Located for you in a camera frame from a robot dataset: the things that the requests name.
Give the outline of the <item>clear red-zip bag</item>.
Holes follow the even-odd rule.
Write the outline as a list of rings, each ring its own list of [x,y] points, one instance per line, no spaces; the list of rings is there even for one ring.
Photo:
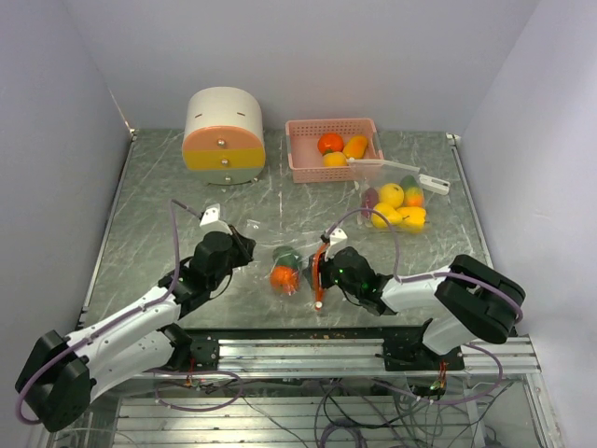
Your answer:
[[[245,235],[257,243],[254,251],[254,260],[247,268],[243,268],[243,278],[262,297],[268,300],[282,300],[290,303],[304,302],[308,308],[320,312],[323,300],[318,300],[316,293],[310,288],[303,276],[311,256],[321,245],[319,233],[316,231],[285,231],[272,227],[265,221],[247,219],[243,224]],[[289,245],[296,249],[302,256],[302,266],[298,270],[299,289],[293,295],[275,292],[270,284],[270,273],[275,267],[272,260],[272,251],[280,245]]]

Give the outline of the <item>fake red orange tomato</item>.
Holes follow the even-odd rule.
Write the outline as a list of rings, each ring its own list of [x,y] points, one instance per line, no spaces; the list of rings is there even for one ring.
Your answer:
[[[288,266],[275,266],[270,273],[270,284],[277,293],[293,295],[299,290],[299,272]]]

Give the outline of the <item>fake dark green avocado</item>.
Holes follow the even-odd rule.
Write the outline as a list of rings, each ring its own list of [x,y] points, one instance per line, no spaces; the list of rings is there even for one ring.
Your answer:
[[[272,251],[272,260],[275,267],[284,266],[294,271],[298,271],[302,266],[302,256],[289,245],[277,246]]]

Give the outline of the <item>fake yellow peach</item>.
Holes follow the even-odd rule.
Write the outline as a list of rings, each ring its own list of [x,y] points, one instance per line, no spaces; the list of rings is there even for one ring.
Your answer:
[[[327,152],[323,155],[323,166],[330,167],[341,167],[347,166],[348,161],[342,152]]]

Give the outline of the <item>clear white-slider zip bag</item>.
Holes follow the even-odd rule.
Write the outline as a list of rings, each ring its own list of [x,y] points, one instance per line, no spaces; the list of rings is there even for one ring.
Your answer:
[[[419,168],[395,161],[350,159],[349,166],[354,173],[354,180],[357,185],[356,189],[360,197],[360,207],[362,194],[368,188],[374,188],[378,191],[379,203],[391,204],[395,210],[400,207],[406,207],[403,206],[404,192],[400,187],[402,178],[406,175],[413,175],[419,182]],[[389,231],[389,228],[377,229],[373,227],[370,219],[363,217],[361,212],[358,212],[356,215],[356,222],[359,225],[373,230]],[[397,231],[404,231],[398,226],[392,227]]]

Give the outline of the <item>fake yellow orange mango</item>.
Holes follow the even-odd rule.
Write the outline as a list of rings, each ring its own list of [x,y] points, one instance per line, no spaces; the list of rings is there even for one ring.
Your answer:
[[[368,138],[364,135],[355,135],[344,146],[342,153],[347,159],[363,159],[368,149]]]

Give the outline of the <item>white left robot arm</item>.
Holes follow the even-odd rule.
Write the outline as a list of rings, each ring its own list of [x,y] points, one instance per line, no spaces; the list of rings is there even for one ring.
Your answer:
[[[56,432],[101,395],[157,368],[179,371],[192,341],[178,321],[212,300],[235,269],[253,260],[256,243],[232,226],[209,231],[192,256],[176,262],[142,298],[87,328],[41,336],[15,384],[15,414]]]

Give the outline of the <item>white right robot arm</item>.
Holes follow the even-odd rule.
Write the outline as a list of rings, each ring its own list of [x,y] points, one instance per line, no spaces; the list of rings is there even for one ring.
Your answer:
[[[399,315],[439,305],[445,315],[428,317],[410,352],[420,368],[434,368],[453,348],[481,339],[505,343],[522,320],[526,292],[516,282],[468,255],[439,271],[395,278],[376,273],[365,257],[347,246],[333,256],[311,256],[303,275],[320,295],[338,288],[373,315]]]

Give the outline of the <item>fake yellow lemon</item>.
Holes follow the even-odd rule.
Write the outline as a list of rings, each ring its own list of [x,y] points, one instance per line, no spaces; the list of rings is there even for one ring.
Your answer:
[[[377,203],[375,213],[370,215],[370,223],[377,229],[387,229],[389,226],[398,226],[403,217],[388,203]]]

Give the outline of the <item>fake yellow bell pepper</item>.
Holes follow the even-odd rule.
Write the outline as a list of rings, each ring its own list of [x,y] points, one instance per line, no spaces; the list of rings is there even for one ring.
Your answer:
[[[419,206],[406,206],[397,208],[401,216],[398,227],[404,231],[418,233],[424,229],[426,221],[426,210]]]

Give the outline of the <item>fake green orange mango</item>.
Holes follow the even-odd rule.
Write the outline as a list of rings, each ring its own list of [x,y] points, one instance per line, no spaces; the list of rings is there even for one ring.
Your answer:
[[[404,192],[403,206],[424,207],[423,189],[413,175],[406,175],[400,182]]]

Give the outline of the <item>round pastel mini drawer cabinet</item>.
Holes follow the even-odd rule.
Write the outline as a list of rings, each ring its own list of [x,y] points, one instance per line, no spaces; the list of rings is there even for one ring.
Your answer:
[[[233,87],[196,92],[187,105],[182,158],[189,171],[208,184],[255,181],[266,161],[257,99]]]

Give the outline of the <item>pink perforated plastic basket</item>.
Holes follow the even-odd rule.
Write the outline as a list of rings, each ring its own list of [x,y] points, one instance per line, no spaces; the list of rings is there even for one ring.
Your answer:
[[[296,119],[285,125],[288,164],[297,184],[353,180],[352,161],[381,161],[372,119]]]

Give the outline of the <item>aluminium rail frame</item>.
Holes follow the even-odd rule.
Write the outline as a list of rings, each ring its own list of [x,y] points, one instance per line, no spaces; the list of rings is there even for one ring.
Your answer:
[[[531,341],[404,371],[396,329],[201,332],[215,373],[143,374],[47,447],[559,447]]]

